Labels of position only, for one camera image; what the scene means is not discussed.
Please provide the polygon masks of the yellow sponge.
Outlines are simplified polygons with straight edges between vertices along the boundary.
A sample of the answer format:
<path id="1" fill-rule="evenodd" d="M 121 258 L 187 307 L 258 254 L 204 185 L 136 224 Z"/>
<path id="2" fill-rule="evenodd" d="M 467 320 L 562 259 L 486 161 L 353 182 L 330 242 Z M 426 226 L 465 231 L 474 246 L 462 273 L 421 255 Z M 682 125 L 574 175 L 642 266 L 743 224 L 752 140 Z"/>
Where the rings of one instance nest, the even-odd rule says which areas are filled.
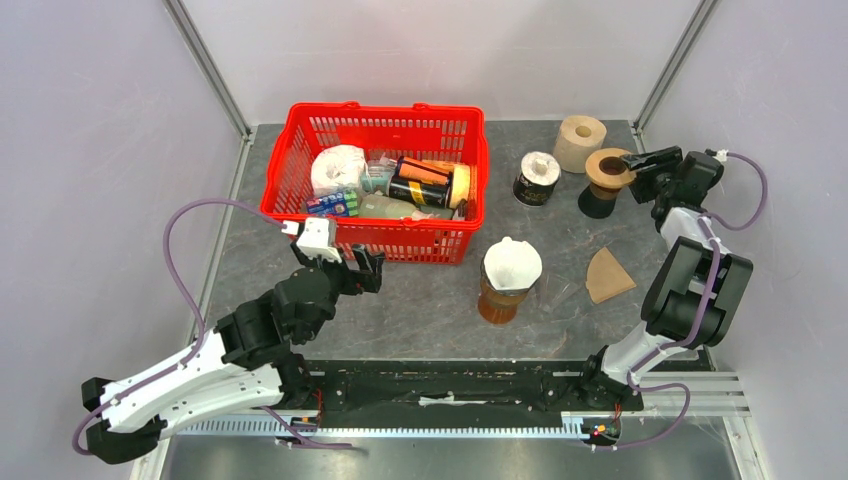
<path id="1" fill-rule="evenodd" d="M 471 185 L 471 168 L 468 165 L 455 164 L 452 171 L 449 207 L 456 209 L 462 201 L 469 197 Z"/>

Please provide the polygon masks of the clear glass dripper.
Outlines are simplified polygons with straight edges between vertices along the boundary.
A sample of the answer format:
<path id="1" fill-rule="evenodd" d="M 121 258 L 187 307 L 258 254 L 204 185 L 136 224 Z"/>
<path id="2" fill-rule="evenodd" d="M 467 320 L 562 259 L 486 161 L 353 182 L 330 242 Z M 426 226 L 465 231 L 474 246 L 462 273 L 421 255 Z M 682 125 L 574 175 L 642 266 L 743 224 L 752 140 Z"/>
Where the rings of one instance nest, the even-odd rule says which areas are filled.
<path id="1" fill-rule="evenodd" d="M 536 307 L 543 313 L 553 313 L 562 303 L 574 296 L 580 285 L 554 273 L 543 273 L 535 285 Z"/>

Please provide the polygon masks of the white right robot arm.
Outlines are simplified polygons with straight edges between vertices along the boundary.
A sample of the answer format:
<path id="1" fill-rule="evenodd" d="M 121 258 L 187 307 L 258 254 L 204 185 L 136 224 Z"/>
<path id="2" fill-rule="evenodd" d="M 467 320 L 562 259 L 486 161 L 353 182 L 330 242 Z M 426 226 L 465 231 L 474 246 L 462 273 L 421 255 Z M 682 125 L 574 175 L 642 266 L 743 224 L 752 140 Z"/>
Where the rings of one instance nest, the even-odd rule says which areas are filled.
<path id="1" fill-rule="evenodd" d="M 604 346 L 584 364 L 577 382 L 588 408 L 609 410 L 640 393 L 641 378 L 666 358 L 726 336 L 753 273 L 751 260 L 731 253 L 713 232 L 714 215 L 702 206 L 724 174 L 725 155 L 683 153 L 678 146 L 653 152 L 602 155 L 587 164 L 589 186 L 578 204 L 588 216 L 590 197 L 603 204 L 630 189 L 652 206 L 657 232 L 669 248 L 641 307 L 641 322 L 624 339 Z"/>

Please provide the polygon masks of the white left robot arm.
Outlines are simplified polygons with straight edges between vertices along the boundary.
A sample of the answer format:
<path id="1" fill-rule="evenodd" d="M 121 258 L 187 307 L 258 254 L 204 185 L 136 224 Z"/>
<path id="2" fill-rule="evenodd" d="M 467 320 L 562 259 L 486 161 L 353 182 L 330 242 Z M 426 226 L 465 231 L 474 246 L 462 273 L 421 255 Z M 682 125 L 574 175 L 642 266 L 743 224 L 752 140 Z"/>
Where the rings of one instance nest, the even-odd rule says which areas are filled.
<path id="1" fill-rule="evenodd" d="M 207 419 L 243 409 L 301 409 L 318 403 L 317 386 L 295 345 L 314 340 L 340 297 L 378 293 L 384 253 L 352 248 L 357 266 L 311 259 L 239 305 L 194 344 L 122 380 L 93 377 L 81 386 L 89 417 L 74 448 L 110 464 L 138 459 L 160 441 Z"/>

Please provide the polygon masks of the orange navy can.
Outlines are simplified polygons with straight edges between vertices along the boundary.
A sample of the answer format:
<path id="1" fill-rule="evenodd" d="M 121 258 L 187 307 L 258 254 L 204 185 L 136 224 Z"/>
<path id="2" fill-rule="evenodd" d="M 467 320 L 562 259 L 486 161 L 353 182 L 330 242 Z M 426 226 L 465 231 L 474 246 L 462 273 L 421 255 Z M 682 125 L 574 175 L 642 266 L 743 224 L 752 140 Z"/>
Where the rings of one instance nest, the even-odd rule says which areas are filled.
<path id="1" fill-rule="evenodd" d="M 422 160 L 402 156 L 397 160 L 395 175 L 428 185 L 447 186 L 452 180 L 452 172 Z"/>

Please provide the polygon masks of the amber glass coffee server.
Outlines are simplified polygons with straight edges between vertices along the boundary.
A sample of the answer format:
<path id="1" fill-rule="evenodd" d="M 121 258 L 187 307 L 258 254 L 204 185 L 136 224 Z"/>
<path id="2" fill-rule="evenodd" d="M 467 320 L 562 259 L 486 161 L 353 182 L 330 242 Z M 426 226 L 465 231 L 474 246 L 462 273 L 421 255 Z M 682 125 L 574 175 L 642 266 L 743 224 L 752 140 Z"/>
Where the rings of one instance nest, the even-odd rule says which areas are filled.
<path id="1" fill-rule="evenodd" d="M 477 303 L 478 313 L 484 320 L 494 325 L 509 323 L 516 316 L 519 305 L 527 294 L 503 295 L 496 291 L 483 292 Z"/>

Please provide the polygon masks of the dark glass coffee dripper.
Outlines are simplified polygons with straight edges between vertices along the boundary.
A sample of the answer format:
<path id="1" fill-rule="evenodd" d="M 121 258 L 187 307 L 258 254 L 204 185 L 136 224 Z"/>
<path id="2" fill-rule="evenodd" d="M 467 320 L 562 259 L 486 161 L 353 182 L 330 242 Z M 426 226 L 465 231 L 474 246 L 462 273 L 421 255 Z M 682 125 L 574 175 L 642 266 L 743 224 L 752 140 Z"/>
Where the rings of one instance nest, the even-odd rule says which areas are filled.
<path id="1" fill-rule="evenodd" d="M 530 281 L 528 275 L 506 267 L 495 268 L 489 272 L 484 264 L 480 266 L 480 274 L 480 295 L 483 298 L 494 298 L 497 303 L 505 303 L 500 297 L 526 296 L 540 279 L 540 276 L 537 276 Z"/>

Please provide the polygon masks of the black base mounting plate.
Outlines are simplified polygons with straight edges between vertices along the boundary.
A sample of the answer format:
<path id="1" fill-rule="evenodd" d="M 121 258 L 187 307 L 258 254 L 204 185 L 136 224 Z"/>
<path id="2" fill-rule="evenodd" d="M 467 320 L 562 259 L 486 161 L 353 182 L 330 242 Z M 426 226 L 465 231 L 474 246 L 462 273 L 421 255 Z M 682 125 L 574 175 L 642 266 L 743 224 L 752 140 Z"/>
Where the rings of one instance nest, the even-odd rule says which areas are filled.
<path id="1" fill-rule="evenodd" d="M 628 387 L 594 385 L 594 363 L 553 360 L 306 360 L 301 392 L 271 406 L 323 428 L 556 427 L 564 412 L 639 412 Z"/>

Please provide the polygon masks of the beige toilet paper roll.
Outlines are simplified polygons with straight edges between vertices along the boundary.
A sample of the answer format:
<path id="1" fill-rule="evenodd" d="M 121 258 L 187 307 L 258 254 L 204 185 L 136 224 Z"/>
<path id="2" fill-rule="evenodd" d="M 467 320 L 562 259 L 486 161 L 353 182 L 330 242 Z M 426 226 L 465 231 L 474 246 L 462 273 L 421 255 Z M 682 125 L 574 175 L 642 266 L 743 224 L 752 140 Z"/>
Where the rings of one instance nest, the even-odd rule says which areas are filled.
<path id="1" fill-rule="evenodd" d="M 552 155 L 560 168 L 568 173 L 584 173 L 588 157 L 599 150 L 607 128 L 598 119 L 571 115 L 560 124 Z"/>

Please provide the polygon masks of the black wrapped tissue roll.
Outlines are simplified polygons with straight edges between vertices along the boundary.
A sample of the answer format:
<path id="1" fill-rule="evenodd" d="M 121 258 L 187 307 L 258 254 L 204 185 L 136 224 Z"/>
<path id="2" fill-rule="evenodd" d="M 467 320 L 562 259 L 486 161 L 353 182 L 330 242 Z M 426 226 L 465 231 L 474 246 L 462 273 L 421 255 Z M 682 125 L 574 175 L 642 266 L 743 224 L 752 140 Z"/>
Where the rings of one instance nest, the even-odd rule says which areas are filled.
<path id="1" fill-rule="evenodd" d="M 529 207 L 545 205 L 561 177 L 561 168 L 553 155 L 540 151 L 526 153 L 513 182 L 514 198 Z"/>

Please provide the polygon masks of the black yellow can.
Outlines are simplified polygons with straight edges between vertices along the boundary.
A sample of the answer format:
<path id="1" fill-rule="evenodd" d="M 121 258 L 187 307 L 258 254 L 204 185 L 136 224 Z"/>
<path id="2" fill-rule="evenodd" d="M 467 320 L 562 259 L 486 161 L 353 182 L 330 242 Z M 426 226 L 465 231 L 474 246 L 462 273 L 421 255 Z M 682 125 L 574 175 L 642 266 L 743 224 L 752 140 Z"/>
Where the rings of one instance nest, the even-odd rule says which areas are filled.
<path id="1" fill-rule="evenodd" d="M 448 208 L 450 187 L 393 176 L 388 182 L 388 196 L 416 205 Z"/>

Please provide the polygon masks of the pale green lotion bottle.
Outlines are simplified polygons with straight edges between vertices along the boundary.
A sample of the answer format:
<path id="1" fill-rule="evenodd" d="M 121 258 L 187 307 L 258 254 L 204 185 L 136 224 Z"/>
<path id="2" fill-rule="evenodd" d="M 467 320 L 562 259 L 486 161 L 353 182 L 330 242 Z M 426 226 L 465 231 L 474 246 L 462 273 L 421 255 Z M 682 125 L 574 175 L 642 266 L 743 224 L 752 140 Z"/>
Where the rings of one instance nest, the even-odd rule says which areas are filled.
<path id="1" fill-rule="evenodd" d="M 452 209 L 424 206 L 393 199 L 384 195 L 367 194 L 359 202 L 358 217 L 387 220 L 452 220 Z"/>

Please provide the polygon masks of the brown paper coffee filter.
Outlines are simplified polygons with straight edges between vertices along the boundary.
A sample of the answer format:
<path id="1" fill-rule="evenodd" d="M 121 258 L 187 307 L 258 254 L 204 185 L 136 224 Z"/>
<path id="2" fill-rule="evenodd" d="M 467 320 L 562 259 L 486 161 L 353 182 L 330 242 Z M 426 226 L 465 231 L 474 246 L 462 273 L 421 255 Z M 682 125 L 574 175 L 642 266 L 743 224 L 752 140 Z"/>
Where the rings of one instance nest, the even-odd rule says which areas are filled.
<path id="1" fill-rule="evenodd" d="M 600 304 L 636 288 L 637 284 L 607 247 L 597 251 L 586 271 L 586 289 L 593 304 Z"/>

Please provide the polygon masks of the teal sponge package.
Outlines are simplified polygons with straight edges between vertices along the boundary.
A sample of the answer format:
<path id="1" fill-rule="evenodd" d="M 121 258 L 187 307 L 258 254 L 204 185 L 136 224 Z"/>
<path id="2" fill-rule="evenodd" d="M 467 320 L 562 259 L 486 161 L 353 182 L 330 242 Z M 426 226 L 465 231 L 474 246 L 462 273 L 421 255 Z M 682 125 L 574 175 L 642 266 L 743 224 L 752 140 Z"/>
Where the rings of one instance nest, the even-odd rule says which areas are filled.
<path id="1" fill-rule="evenodd" d="M 388 184 L 395 175 L 397 161 L 394 159 L 381 158 L 366 162 L 366 168 L 360 177 L 361 189 L 368 194 L 379 192 L 387 195 Z"/>

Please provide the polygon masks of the white paper coffee filter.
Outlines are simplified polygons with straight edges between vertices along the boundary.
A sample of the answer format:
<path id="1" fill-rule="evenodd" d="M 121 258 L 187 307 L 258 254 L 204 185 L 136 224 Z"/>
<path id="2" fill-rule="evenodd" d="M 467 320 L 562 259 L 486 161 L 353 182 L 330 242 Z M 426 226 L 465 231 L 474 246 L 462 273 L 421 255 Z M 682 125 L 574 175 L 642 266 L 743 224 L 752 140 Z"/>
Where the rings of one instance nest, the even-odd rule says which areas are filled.
<path id="1" fill-rule="evenodd" d="M 505 236 L 491 245 L 482 260 L 483 272 L 496 291 L 524 291 L 543 271 L 541 256 L 527 241 Z"/>

